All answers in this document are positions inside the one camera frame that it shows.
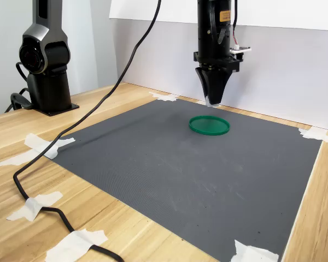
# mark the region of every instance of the wooden table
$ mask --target wooden table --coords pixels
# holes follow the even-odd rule
[[[80,105],[80,109],[54,117],[47,117],[33,110],[18,110],[0,115],[0,162],[29,149],[24,145],[28,133],[53,140],[60,131],[91,110],[110,89],[111,87],[105,87],[73,96],[72,102]],[[149,91],[151,90],[148,88],[122,84],[73,132],[155,100]],[[184,97],[180,99],[196,102]],[[304,124],[252,112],[225,106],[220,108],[294,127],[310,128]],[[41,212],[32,223],[25,219],[5,219],[25,203],[12,179],[18,168],[0,167],[0,261],[44,261],[46,251],[69,232],[60,217],[54,213]],[[63,198],[54,207],[63,210],[76,230],[104,230],[109,240],[102,246],[121,255],[125,261],[215,260],[46,158],[40,159],[20,175],[19,179],[27,194],[32,197],[60,191]],[[88,251],[80,261],[95,260],[111,261],[95,251]],[[328,143],[322,143],[284,261],[328,261]]]

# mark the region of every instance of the green ring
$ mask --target green ring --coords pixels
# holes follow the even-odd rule
[[[204,129],[201,129],[201,128],[196,128],[192,125],[192,123],[196,120],[200,120],[200,119],[205,119],[205,120],[216,120],[216,121],[219,121],[219,122],[222,122],[224,123],[227,127],[226,128],[223,128],[222,130],[220,131],[208,131],[208,130],[204,130]],[[226,133],[228,133],[230,131],[230,123],[228,123],[226,120],[220,118],[220,117],[216,117],[216,116],[196,116],[194,118],[192,118],[190,120],[190,123],[189,123],[189,126],[190,128],[194,131],[194,132],[197,132],[199,134],[202,134],[202,135],[224,135]]]

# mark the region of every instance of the black cable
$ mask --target black cable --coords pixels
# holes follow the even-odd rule
[[[235,0],[235,20],[233,22],[233,31],[236,29],[237,18],[238,18],[238,2],[237,0]]]
[[[233,22],[233,39],[235,40],[236,45],[238,45],[238,40],[237,40],[237,37],[235,35],[235,29],[236,29],[236,25],[237,25],[237,18],[238,18],[238,1],[235,0],[235,20]]]
[[[20,73],[20,75],[22,76],[22,78],[24,79],[24,81],[27,82],[27,77],[26,77],[26,75],[23,73],[23,71],[22,71],[22,69],[21,69],[21,65],[22,65],[21,62],[18,62],[18,63],[16,64],[17,71],[18,71],[18,73]]]
[[[28,92],[29,93],[29,90],[27,87],[23,88],[21,91],[20,91],[20,94],[23,94],[24,92]],[[11,109],[12,109],[12,104],[9,105],[9,107],[6,109],[5,113],[8,113]]]
[[[68,131],[72,130],[73,128],[75,128],[76,126],[78,126],[79,124],[81,124],[85,119],[87,119],[93,112],[95,112],[101,105],[102,103],[108,98],[110,97],[114,91],[117,89],[117,87],[119,86],[121,80],[123,79],[124,75],[126,74],[126,72],[128,71],[132,60],[136,54],[136,51],[138,49],[138,47],[141,45],[141,43],[143,42],[143,40],[148,36],[149,32],[152,30],[153,25],[155,23],[155,21],[157,20],[158,17],[158,13],[160,10],[160,5],[161,5],[161,0],[158,0],[158,5],[155,11],[155,15],[154,18],[150,24],[150,26],[148,27],[147,31],[145,32],[145,34],[142,36],[142,38],[140,39],[140,41],[135,45],[131,57],[129,59],[129,62],[127,63],[124,71],[122,72],[122,74],[120,75],[118,81],[116,82],[115,86],[112,88],[112,90],[106,94],[101,101],[93,108],[91,109],[90,112],[88,112],[83,118],[81,118],[78,122],[76,122],[75,124],[71,125],[70,127],[68,127],[67,129],[63,130],[51,143],[50,145],[45,148],[45,150],[43,152],[41,152],[37,157],[35,157],[32,161],[30,161],[28,164],[26,164],[25,166],[23,166],[21,169],[19,169],[14,175],[13,175],[13,180],[18,188],[18,190],[20,191],[20,193],[22,194],[22,196],[25,198],[25,200],[27,200],[29,198],[29,196],[27,195],[27,193],[24,191],[20,181],[18,180],[18,175],[20,173],[22,173],[23,171],[25,171],[27,168],[29,168],[32,164],[34,164],[38,159],[40,159],[46,152],[48,152],[48,150],[50,150],[50,148],[53,147],[54,144],[56,144],[56,142],[61,138],[62,135],[66,134]],[[41,209],[42,211],[49,211],[49,212],[56,212],[60,215],[60,217],[62,218],[64,224],[66,225],[66,227],[68,228],[68,230],[70,232],[74,231],[74,228],[71,226],[70,222],[68,221],[68,219],[66,218],[65,214],[60,210],[60,209],[56,209],[53,207],[42,207]],[[117,254],[113,253],[112,251],[109,251],[105,248],[99,247],[99,246],[91,246],[91,249],[96,250],[98,252],[101,252],[105,255],[108,255],[112,258],[114,258],[115,260],[119,261],[119,262],[124,262],[124,260]]]
[[[16,68],[17,68],[17,71],[18,73],[20,73],[20,75],[22,76],[22,78],[24,79],[24,81],[27,82],[27,77],[26,75],[23,73],[22,69],[21,69],[21,65],[22,63],[21,62],[18,62],[16,63]],[[25,91],[29,92],[28,88],[23,88],[20,92],[20,94],[23,94]],[[9,105],[9,107],[6,109],[5,113],[8,113],[11,109],[12,109],[12,104]]]

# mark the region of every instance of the white board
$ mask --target white board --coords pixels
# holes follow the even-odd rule
[[[156,6],[157,0],[112,0],[109,17],[152,20]],[[157,20],[197,23],[197,0],[162,0]],[[328,0],[239,0],[238,24],[328,30]]]

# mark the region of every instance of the masking tape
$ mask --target masking tape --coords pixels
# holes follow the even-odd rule
[[[86,229],[73,231],[46,253],[46,262],[73,262],[88,252],[92,245],[101,245],[108,238],[103,230],[88,232]]]
[[[28,198],[22,208],[20,208],[16,212],[13,212],[13,214],[6,219],[10,221],[15,221],[17,219],[25,217],[30,222],[33,222],[43,206],[52,206],[62,197],[63,195],[61,192],[53,192],[48,195],[38,195],[35,198]]]
[[[59,147],[68,145],[72,142],[75,142],[74,138],[57,141],[56,144],[52,148],[50,148],[48,152],[46,152],[45,156],[50,159],[54,159],[58,154],[57,150]],[[0,166],[21,165],[23,163],[29,162],[33,160],[35,157],[37,157],[41,152],[43,152],[50,143],[51,142],[45,141],[44,139],[34,134],[29,134],[26,136],[26,140],[24,144],[30,147],[31,150],[0,162]]]
[[[277,262],[278,255],[272,252],[252,246],[245,246],[244,244],[235,240],[236,255],[234,255],[230,262]]]
[[[312,127],[309,130],[299,128],[299,131],[303,138],[323,140],[328,143],[327,129]]]
[[[149,92],[152,94],[153,97],[158,98],[157,100],[163,100],[163,101],[176,101],[177,98],[179,97],[177,94],[168,94],[168,95],[163,95],[163,94],[157,94],[154,92]]]

